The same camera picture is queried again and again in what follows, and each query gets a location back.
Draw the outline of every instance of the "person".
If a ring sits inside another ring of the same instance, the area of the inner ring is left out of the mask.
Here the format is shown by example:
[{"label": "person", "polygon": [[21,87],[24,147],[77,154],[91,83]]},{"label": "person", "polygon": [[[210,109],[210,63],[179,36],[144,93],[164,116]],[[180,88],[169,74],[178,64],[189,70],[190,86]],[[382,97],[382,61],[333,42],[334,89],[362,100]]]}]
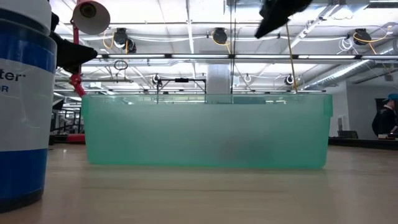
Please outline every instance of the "person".
[{"label": "person", "polygon": [[375,135],[390,134],[397,130],[396,103],[398,94],[390,94],[387,104],[380,109],[372,122],[372,129]]}]

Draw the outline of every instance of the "fluorescent light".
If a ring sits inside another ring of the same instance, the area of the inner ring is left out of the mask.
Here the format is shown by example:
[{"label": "fluorescent light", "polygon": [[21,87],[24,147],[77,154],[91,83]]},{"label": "fluorescent light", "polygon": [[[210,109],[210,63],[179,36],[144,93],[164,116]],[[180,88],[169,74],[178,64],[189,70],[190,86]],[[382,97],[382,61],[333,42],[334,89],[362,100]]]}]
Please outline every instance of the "fluorescent light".
[{"label": "fluorescent light", "polygon": [[65,97],[64,95],[61,95],[59,93],[54,93],[55,96],[60,96],[60,97]]},{"label": "fluorescent light", "polygon": [[69,97],[69,98],[72,99],[72,100],[81,101],[80,97]]},{"label": "fluorescent light", "polygon": [[75,90],[71,90],[71,89],[69,89],[69,90],[67,90],[67,89],[65,89],[65,90],[54,90],[54,92],[62,92],[62,91],[75,91]]},{"label": "fluorescent light", "polygon": [[363,55],[362,59],[398,59],[398,55]]},{"label": "fluorescent light", "polygon": [[175,54],[172,58],[228,58],[229,55]]},{"label": "fluorescent light", "polygon": [[165,58],[161,54],[111,54],[108,55],[109,58]]},{"label": "fluorescent light", "polygon": [[236,55],[235,58],[250,59],[289,59],[289,55]]},{"label": "fluorescent light", "polygon": [[398,0],[370,0],[370,3],[397,3]]},{"label": "fluorescent light", "polygon": [[298,59],[354,59],[355,55],[299,55]]},{"label": "fluorescent light", "polygon": [[100,49],[100,51],[106,52],[107,54],[109,54],[109,52],[106,49]]},{"label": "fluorescent light", "polygon": [[204,103],[205,100],[159,100],[159,102],[166,102],[166,103]]}]

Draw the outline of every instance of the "metal frame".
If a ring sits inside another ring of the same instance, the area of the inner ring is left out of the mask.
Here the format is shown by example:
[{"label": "metal frame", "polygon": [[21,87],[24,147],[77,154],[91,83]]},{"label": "metal frame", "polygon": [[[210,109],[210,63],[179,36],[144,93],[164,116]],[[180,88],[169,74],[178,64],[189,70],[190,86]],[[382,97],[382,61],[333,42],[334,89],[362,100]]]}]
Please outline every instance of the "metal frame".
[{"label": "metal frame", "polygon": [[[159,88],[160,82],[165,81],[166,83],[163,84],[162,88]],[[205,92],[207,94],[207,80],[205,79],[197,79],[197,78],[160,78],[156,82],[156,94],[158,95],[161,90],[163,90],[164,87],[167,86],[170,82],[176,82],[176,83],[188,83],[188,82],[194,82],[197,86],[199,86],[200,90]],[[203,82],[205,83],[205,89],[203,89],[197,82]]]}]

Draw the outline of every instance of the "dark jacket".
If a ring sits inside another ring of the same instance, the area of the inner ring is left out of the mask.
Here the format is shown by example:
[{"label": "dark jacket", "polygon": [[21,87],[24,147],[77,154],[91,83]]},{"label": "dark jacket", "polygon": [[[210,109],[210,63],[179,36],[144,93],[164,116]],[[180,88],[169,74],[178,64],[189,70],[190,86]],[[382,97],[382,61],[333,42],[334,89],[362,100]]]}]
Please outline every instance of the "dark jacket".
[{"label": "dark jacket", "polygon": [[372,129],[375,135],[389,134],[396,125],[395,112],[387,107],[383,107],[377,112],[372,122]]}]

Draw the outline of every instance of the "blue cap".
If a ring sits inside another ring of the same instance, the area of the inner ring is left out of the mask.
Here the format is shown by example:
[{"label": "blue cap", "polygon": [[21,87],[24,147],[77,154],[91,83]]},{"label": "blue cap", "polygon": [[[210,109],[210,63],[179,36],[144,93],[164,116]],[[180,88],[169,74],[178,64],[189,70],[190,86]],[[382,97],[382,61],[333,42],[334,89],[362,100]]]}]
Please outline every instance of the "blue cap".
[{"label": "blue cap", "polygon": [[398,93],[391,93],[388,95],[389,100],[398,100]]}]

